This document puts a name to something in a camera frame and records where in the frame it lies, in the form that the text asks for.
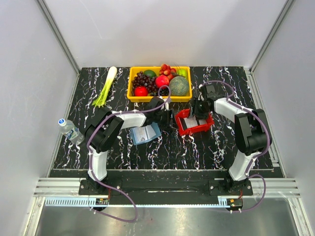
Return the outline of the blue leather card holder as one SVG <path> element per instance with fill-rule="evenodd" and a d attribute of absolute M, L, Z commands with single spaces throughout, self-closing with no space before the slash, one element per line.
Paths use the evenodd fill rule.
<path fill-rule="evenodd" d="M 161 131 L 157 123 L 153 122 L 144 127 L 134 127 L 130 129 L 130 136 L 134 145 L 148 143 L 161 136 Z"/>

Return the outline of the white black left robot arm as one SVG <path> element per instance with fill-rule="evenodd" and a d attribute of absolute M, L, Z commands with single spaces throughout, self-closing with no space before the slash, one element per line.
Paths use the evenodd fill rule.
<path fill-rule="evenodd" d="M 92 178 L 90 189 L 95 194 L 105 192 L 107 183 L 107 155 L 121 130 L 129 129 L 134 145 L 147 143 L 161 135 L 160 129 L 172 125 L 173 112 L 168 108 L 171 99 L 153 97 L 143 110 L 127 112 L 98 109 L 85 131 L 89 150 L 88 175 Z"/>

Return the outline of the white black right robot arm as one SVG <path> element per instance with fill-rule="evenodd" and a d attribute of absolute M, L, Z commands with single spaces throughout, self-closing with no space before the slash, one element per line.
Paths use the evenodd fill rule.
<path fill-rule="evenodd" d="M 250 109 L 233 102 L 216 92 L 212 82 L 199 86 L 201 98 L 194 98 L 190 114 L 205 119 L 210 112 L 224 116 L 234 123 L 235 143 L 238 149 L 232 166 L 230 179 L 224 182 L 227 193 L 234 195 L 241 190 L 240 181 L 249 176 L 256 159 L 264 155 L 272 144 L 272 137 L 263 109 Z"/>

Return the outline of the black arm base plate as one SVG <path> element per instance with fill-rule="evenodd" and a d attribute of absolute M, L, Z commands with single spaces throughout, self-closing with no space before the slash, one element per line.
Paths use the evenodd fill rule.
<path fill-rule="evenodd" d="M 250 183 L 242 185 L 239 189 L 227 191 L 222 179 L 114 179 L 107 185 L 116 187 L 125 193 L 200 193 L 210 196 L 252 196 Z"/>

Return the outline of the red plastic card tray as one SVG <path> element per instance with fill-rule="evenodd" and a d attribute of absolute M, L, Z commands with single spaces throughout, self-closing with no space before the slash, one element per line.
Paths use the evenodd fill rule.
<path fill-rule="evenodd" d="M 208 114 L 206 119 L 190 116 L 190 109 L 184 109 L 175 115 L 180 136 L 192 135 L 198 132 L 206 132 L 214 125 L 213 118 Z"/>

